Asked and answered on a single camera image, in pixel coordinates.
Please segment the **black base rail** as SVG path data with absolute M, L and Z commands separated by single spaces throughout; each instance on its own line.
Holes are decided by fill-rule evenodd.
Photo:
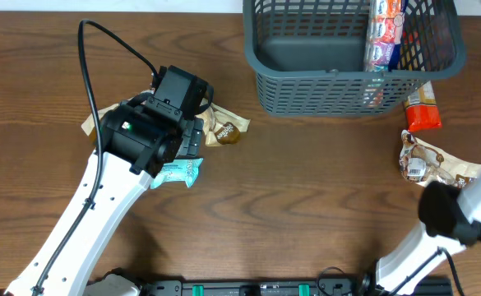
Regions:
M 315 280 L 183 282 L 161 280 L 147 282 L 125 270 L 114 269 L 100 280 L 89 283 L 84 296 L 321 296 L 355 295 L 356 280 L 338 275 Z

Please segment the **light blue snack packet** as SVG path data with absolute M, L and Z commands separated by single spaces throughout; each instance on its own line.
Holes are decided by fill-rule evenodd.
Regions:
M 202 162 L 202 158 L 176 159 L 165 164 L 153 178 L 150 188 L 156 189 L 164 183 L 172 182 L 184 182 L 187 187 L 191 187 L 198 178 L 199 167 Z

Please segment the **colourful tissue multipack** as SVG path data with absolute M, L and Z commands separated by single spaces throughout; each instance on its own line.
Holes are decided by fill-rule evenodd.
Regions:
M 402 0 L 372 0 L 363 58 L 364 71 L 387 72 L 400 44 L 404 24 Z

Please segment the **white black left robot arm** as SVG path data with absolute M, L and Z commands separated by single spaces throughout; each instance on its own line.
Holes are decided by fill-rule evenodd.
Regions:
M 4 295 L 81 295 L 116 228 L 154 177 L 179 155 L 194 156 L 214 99 L 207 81 L 162 67 L 153 90 L 109 110 L 101 147 L 89 157 L 81 184 L 32 262 Z

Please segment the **dark grey plastic basket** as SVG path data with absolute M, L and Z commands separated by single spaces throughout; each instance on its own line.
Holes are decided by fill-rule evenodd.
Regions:
M 428 81 L 456 75 L 466 51 L 452 1 L 406 1 L 399 60 L 368 72 L 367 0 L 243 0 L 244 52 L 273 116 L 386 113 Z

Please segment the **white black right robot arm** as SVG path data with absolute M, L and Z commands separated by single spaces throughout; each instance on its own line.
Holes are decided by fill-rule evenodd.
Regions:
M 374 266 L 366 295 L 411 295 L 442 261 L 454 270 L 452 256 L 481 242 L 481 175 L 461 189 L 430 182 L 418 216 L 400 245 Z

